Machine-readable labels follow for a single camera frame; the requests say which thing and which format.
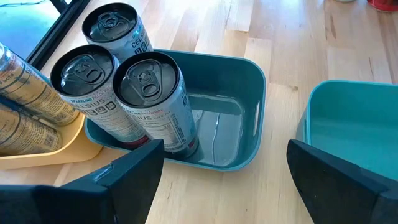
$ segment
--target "can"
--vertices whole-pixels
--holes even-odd
[[[128,4],[112,3],[95,9],[81,29],[89,44],[108,49],[120,62],[135,54],[153,51],[141,18]]]
[[[368,3],[375,9],[384,12],[398,11],[398,0],[368,0]]]
[[[31,65],[0,44],[0,95],[15,101],[33,115],[64,126],[79,111],[63,101]]]
[[[160,52],[146,52],[123,62],[113,78],[122,107],[165,151],[188,157],[199,144],[180,68]]]
[[[2,155],[53,152],[62,147],[62,137],[57,130],[3,104],[0,104],[0,116]]]
[[[115,139],[134,148],[149,138],[116,101],[112,78],[118,65],[117,58],[105,48],[84,45],[56,62],[50,81],[62,99]]]

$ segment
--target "light wood grain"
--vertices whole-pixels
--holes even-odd
[[[66,51],[86,44],[84,17],[112,2],[91,1],[43,72]],[[123,0],[142,16],[154,47],[244,57],[267,76],[262,141],[241,171],[214,172],[165,162],[147,223],[312,223],[285,158],[287,141],[312,89],[341,78],[398,82],[398,16],[366,1]],[[2,184],[62,185],[125,152],[94,159],[0,171]]]

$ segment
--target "can top rim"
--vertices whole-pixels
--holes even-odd
[[[89,91],[87,93],[76,94],[76,95],[65,93],[60,86],[61,79],[62,79],[61,73],[62,73],[63,68],[67,65],[67,63],[69,63],[77,55],[86,54],[88,51],[103,53],[109,57],[109,59],[111,60],[111,63],[112,63],[112,70],[111,70],[110,74],[105,78],[105,80],[100,85],[98,85],[96,88],[92,89],[91,91]],[[101,47],[99,45],[93,45],[93,44],[83,45],[83,46],[80,46],[80,47],[70,50],[68,53],[66,53],[60,59],[58,59],[58,61],[55,63],[54,67],[51,70],[50,83],[53,86],[54,90],[63,96],[73,96],[73,97],[83,96],[83,95],[92,93],[92,92],[96,91],[97,89],[101,88],[111,78],[111,74],[115,71],[115,64],[116,64],[115,58],[104,47]]]
[[[160,60],[161,62],[165,62],[165,63],[168,63],[169,65],[171,65],[175,72],[175,83],[174,83],[173,88],[166,95],[166,97],[164,97],[164,99],[160,100],[159,102],[156,102],[152,105],[134,105],[134,104],[127,102],[121,96],[119,87],[122,83],[123,78],[126,76],[127,71],[130,69],[130,67],[133,66],[135,63],[138,63],[138,62],[146,60],[146,59]],[[113,88],[113,92],[116,95],[116,98],[124,105],[130,106],[132,108],[150,108],[153,106],[157,106],[157,105],[163,103],[164,101],[166,101],[167,99],[169,99],[170,96],[177,89],[179,82],[180,82],[180,75],[179,75],[178,65],[172,57],[168,56],[167,54],[160,53],[160,52],[144,52],[144,53],[139,53],[137,55],[133,55],[132,57],[130,57],[126,61],[124,61],[122,64],[120,64],[120,66],[116,70],[116,73],[114,74],[112,88]]]
[[[104,6],[98,7],[96,8],[94,11],[92,11],[91,13],[88,14],[88,16],[85,18],[85,20],[83,21],[83,24],[81,25],[81,31],[83,32],[84,36],[96,43],[109,43],[109,42],[114,42],[115,40],[119,40],[120,38],[126,36],[126,35],[121,35],[120,37],[111,39],[111,40],[95,40],[92,39],[90,36],[90,30],[91,30],[91,25],[97,21],[98,16],[101,15],[104,12],[109,12],[112,9],[127,9],[130,10],[133,17],[136,19],[136,21],[138,20],[138,13],[136,11],[136,9],[134,9],[132,6],[125,4],[125,3],[111,3],[111,4],[106,4]],[[136,26],[137,23],[132,26],[126,33],[131,32]]]

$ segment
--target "black frame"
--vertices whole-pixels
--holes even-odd
[[[73,0],[36,45],[26,61],[36,69],[42,69],[89,1]]]

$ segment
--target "yellow tray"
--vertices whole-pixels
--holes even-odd
[[[84,123],[85,116],[80,113],[71,124],[57,128],[62,135],[61,149],[41,154],[0,157],[0,170],[80,162],[95,157],[102,146],[88,140]]]

